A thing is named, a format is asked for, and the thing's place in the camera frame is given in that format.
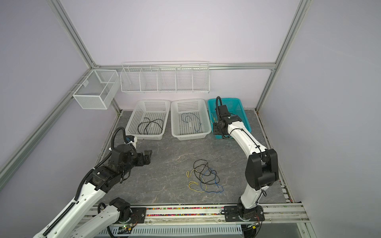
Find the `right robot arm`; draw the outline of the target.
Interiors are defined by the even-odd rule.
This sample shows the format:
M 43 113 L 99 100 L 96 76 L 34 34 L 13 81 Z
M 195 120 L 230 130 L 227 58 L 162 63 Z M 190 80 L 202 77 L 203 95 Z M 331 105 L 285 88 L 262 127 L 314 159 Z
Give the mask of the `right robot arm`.
M 274 149 L 262 145 L 247 130 L 242 119 L 229 112 L 221 97 L 216 97 L 215 112 L 217 121 L 213 123 L 213 134 L 223 139 L 233 138 L 247 157 L 245 178 L 247 186 L 233 210 L 227 212 L 243 221 L 254 219 L 262 222 L 264 210 L 259 205 L 261 196 L 279 180 L 278 155 Z

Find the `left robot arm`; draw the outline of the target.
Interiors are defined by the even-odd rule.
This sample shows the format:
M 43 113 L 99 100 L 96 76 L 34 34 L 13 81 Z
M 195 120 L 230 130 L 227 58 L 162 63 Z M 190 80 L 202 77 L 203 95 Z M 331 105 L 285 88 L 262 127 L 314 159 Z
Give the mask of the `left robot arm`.
M 137 152 L 138 139 L 117 128 L 111 138 L 109 154 L 81 180 L 74 198 L 40 232 L 36 238 L 94 238 L 116 222 L 129 223 L 133 212 L 130 203 L 113 199 L 108 206 L 83 225 L 79 222 L 113 186 L 123 183 L 134 167 L 151 163 L 152 150 Z

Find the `teal plastic basket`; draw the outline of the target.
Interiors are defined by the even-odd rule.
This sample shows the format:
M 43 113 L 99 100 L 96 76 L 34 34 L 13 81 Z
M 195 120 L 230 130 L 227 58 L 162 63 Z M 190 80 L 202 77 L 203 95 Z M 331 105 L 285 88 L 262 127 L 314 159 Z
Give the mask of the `teal plastic basket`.
M 241 100 L 238 98 L 222 98 L 221 100 L 222 100 L 222 104 L 227 106 L 229 113 L 232 115 L 239 116 L 241 118 L 242 122 L 244 123 L 246 129 L 249 132 L 252 132 L 249 120 L 247 118 L 247 115 L 246 115 L 245 110 L 243 108 L 243 105 L 241 103 Z M 207 105 L 208 105 L 209 118 L 211 121 L 212 132 L 213 132 L 216 139 L 222 139 L 221 135 L 217 135 L 214 133 L 214 131 L 215 131 L 214 123 L 217 123 L 217 115 L 216 115 L 216 111 L 215 111 L 216 99 L 215 98 L 209 99 L 207 101 Z

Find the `middle white plastic basket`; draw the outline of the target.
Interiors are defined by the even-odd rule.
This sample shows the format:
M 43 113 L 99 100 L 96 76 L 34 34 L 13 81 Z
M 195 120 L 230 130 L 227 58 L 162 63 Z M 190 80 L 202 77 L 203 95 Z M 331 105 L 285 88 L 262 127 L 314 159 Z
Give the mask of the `middle white plastic basket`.
M 202 139 L 211 133 L 208 109 L 203 99 L 171 103 L 171 133 L 178 140 Z

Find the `white plastic basket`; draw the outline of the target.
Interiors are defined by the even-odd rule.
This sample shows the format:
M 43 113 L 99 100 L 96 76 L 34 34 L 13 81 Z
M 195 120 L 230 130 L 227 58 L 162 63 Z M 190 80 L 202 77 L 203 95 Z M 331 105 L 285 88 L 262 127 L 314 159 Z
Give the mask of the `white plastic basket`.
M 171 133 L 178 140 L 202 139 L 211 133 L 208 109 L 203 99 L 171 103 Z
M 138 139 L 161 140 L 170 106 L 168 100 L 139 100 L 126 126 L 126 134 Z

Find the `left white plastic basket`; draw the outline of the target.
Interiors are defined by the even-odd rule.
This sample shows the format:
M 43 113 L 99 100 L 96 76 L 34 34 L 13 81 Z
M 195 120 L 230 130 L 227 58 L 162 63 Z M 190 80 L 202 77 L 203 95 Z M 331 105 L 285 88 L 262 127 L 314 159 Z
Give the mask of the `left white plastic basket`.
M 139 100 L 126 126 L 126 134 L 138 139 L 161 140 L 170 106 L 168 100 Z

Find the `white mesh wall box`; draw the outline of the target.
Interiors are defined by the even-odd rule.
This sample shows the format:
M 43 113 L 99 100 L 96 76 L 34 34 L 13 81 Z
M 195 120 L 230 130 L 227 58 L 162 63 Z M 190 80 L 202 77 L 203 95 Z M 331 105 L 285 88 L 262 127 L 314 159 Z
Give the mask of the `white mesh wall box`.
M 116 70 L 94 69 L 74 91 L 73 97 L 82 109 L 107 110 L 120 86 Z

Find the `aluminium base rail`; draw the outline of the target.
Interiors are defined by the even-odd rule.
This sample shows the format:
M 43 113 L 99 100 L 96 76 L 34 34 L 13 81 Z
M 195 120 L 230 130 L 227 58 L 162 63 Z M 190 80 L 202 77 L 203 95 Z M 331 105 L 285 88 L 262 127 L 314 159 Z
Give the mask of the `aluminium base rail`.
M 115 208 L 96 213 L 92 207 L 87 221 L 70 231 L 67 238 L 180 237 L 242 235 L 256 237 L 265 224 L 293 223 L 303 238 L 316 234 L 300 203 L 262 204 L 251 218 L 239 216 L 232 204 L 132 207 L 127 222 L 118 221 Z

